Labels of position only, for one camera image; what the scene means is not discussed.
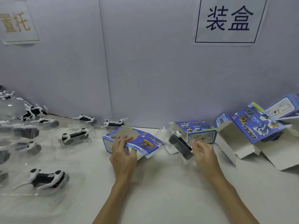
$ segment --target white table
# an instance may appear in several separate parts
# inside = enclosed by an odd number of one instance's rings
[[[151,134],[157,129],[140,128]],[[299,223],[299,178],[294,168],[278,171],[266,158],[254,154],[234,167],[215,145],[220,166],[241,199],[261,224]],[[74,154],[86,179],[62,223],[91,224],[109,196],[114,173],[102,140],[98,146]],[[122,224],[229,223],[210,185],[194,163],[161,150],[138,161],[121,216]]]

